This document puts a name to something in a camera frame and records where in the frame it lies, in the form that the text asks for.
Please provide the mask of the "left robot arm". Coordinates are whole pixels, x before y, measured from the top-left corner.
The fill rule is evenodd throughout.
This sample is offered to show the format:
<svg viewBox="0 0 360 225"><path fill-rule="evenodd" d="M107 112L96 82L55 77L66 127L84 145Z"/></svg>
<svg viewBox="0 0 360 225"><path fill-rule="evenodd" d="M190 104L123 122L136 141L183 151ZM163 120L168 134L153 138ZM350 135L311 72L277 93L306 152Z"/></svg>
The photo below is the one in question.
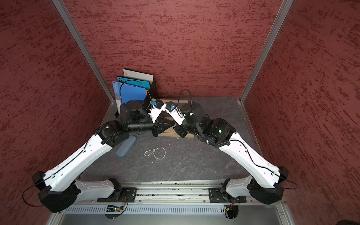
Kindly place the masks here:
<svg viewBox="0 0 360 225"><path fill-rule="evenodd" d="M84 182L77 178L98 158L129 139L131 132L150 131L157 137L174 126L174 121L159 118L159 115L162 111L175 112L176 108L173 102L166 104L159 99L152 101L149 106L134 100L122 104L116 114L117 119L100 126L70 157L47 172L33 175L42 205L51 212L60 212L84 200L125 201L126 195L115 178L98 182Z"/></svg>

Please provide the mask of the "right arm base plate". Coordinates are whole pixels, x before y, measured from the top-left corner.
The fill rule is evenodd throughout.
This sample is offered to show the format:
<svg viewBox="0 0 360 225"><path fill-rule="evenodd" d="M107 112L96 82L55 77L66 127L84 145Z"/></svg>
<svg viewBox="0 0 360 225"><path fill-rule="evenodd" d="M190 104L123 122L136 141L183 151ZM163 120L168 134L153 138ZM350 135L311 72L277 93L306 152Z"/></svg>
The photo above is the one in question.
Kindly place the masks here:
<svg viewBox="0 0 360 225"><path fill-rule="evenodd" d="M245 196L232 197L224 188L209 188L209 199L211 203L246 203Z"/></svg>

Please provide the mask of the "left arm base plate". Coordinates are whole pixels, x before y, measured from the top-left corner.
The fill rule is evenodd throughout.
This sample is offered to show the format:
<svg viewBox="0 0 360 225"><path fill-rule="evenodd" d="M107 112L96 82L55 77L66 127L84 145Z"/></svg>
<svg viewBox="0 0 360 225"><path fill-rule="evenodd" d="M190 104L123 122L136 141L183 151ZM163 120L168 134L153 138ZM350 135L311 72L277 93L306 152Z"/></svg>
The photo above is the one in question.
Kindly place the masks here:
<svg viewBox="0 0 360 225"><path fill-rule="evenodd" d="M116 189L108 198L98 198L99 203L133 203L137 196L137 188L123 187Z"/></svg>

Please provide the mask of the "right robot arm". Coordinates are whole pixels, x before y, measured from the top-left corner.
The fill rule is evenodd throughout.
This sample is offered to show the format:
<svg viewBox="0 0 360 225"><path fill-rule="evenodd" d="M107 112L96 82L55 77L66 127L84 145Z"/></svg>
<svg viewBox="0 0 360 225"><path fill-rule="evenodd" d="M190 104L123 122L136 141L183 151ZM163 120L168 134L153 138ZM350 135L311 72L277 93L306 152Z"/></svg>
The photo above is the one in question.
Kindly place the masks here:
<svg viewBox="0 0 360 225"><path fill-rule="evenodd" d="M243 179L226 179L220 193L227 202L238 197L251 196L263 204L282 199L281 183L287 180L288 170L277 167L251 148L226 120L210 119L198 103L186 103L180 109L182 122L174 130L181 137L188 133L199 141L226 153L249 172Z"/></svg>

